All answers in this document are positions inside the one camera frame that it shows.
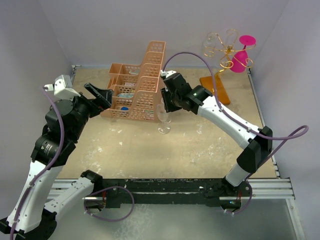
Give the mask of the clear wine glass back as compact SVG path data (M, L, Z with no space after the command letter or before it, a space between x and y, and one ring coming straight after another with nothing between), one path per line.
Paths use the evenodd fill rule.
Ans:
M157 105L156 114L160 123L157 130L161 134L168 134L171 130L171 126L168 123L169 114L166 112L165 107L162 104Z

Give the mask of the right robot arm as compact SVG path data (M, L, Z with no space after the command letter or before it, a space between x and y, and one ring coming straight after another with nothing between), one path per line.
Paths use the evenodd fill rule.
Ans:
M257 171L272 151L272 130L259 128L228 108L218 106L213 94L201 85L191 88L184 77L176 71L161 71L165 87L161 89L166 112L184 109L203 117L227 133L243 150L236 164L224 178L222 190L228 196L240 190L240 184Z

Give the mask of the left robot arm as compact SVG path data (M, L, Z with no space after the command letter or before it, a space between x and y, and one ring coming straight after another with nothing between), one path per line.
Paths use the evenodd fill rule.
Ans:
M48 98L50 110L31 153L25 185L11 214L0 221L1 232L11 240L49 239L73 200L88 194L98 196L103 191L102 176L87 170L74 186L48 201L51 187L75 150L88 120L112 106L113 90L100 89L90 83L84 87L93 99L73 88L57 101Z

